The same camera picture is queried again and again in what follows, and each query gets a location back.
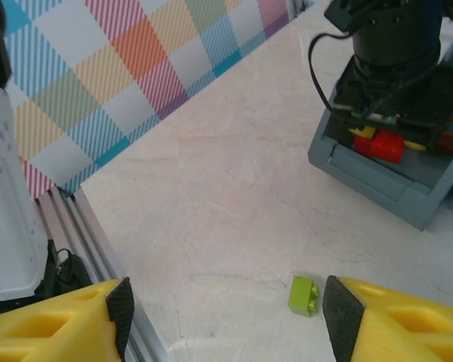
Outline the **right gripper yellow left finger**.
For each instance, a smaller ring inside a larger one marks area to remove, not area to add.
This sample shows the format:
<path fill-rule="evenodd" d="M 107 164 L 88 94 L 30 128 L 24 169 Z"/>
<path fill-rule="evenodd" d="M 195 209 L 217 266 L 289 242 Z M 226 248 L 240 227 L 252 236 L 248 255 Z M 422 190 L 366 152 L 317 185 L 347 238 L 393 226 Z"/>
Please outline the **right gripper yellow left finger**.
<path fill-rule="evenodd" d="M 128 278 L 0 314 L 0 361 L 123 361 L 134 316 Z"/>

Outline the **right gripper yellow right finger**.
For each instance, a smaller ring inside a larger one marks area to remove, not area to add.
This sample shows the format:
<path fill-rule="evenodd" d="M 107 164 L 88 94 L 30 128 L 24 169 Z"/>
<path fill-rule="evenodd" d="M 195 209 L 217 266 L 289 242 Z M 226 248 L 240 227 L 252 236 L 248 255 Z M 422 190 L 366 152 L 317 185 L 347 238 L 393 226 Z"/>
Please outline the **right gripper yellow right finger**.
<path fill-rule="evenodd" d="M 337 361 L 453 361 L 453 307 L 329 276 L 322 301 Z"/>

